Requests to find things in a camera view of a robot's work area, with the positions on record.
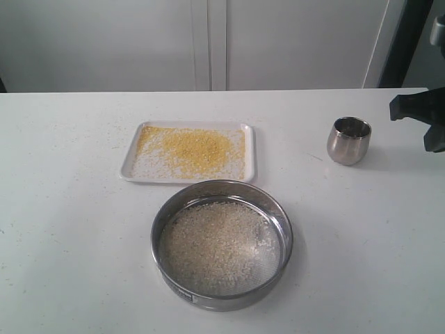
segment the white table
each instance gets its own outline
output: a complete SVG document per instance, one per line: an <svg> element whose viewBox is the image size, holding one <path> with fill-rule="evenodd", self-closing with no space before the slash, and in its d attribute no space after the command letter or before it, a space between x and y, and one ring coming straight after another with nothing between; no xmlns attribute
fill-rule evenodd
<svg viewBox="0 0 445 334"><path fill-rule="evenodd" d="M0 95L0 333L443 333L445 154L424 151L427 125L389 120L417 91ZM349 115L373 127L354 167L325 149ZM162 281L150 228L181 187L118 177L147 120L254 127L254 184L296 230L258 304L200 310Z"/></svg>

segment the stainless steel cup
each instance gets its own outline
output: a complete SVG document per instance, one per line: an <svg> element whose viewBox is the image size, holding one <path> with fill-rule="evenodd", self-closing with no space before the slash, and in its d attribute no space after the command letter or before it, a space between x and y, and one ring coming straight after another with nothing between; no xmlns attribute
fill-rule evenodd
<svg viewBox="0 0 445 334"><path fill-rule="evenodd" d="M350 166L359 162L369 147L371 126L355 117L335 121L327 139L327 153L335 162Z"/></svg>

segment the rectangular tray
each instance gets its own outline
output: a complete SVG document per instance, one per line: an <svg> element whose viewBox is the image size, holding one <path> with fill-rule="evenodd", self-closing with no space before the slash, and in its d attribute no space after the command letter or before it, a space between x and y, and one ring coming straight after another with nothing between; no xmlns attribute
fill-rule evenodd
<svg viewBox="0 0 445 334"><path fill-rule="evenodd" d="M146 126L165 127L176 129L205 129L205 130L241 130L244 133L244 177L242 179L232 178L242 182L249 182L255 176L255 156L254 156L254 132L249 125L237 122L201 122L201 121L154 121L144 122L138 126L133 140L129 146L124 163L120 169L120 177L126 181L137 183L164 183L164 184L192 184L209 180L208 178L165 178L161 175L156 177L133 177L132 172L136 161L136 148L142 129Z"/></svg>

